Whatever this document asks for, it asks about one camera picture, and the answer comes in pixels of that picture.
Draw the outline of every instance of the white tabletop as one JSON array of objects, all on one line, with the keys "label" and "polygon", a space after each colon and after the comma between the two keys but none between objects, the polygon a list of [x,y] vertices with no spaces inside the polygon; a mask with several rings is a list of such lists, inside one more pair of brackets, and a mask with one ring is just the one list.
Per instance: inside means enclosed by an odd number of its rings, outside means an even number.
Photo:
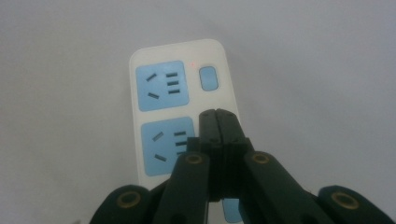
[{"label": "white tabletop", "polygon": [[1,1],[1,223],[88,224],[134,183],[129,59],[201,38],[224,46],[257,150],[396,219],[396,3],[206,2]]}]

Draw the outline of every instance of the power strip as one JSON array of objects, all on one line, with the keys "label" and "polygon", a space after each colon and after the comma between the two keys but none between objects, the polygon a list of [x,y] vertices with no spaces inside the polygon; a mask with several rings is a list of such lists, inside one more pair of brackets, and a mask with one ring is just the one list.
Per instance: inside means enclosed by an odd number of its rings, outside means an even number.
[{"label": "power strip", "polygon": [[[130,61],[138,185],[153,189],[172,173],[199,114],[222,108],[238,116],[223,46],[204,39],[137,51]],[[209,205],[209,223],[237,223],[236,199]]]}]

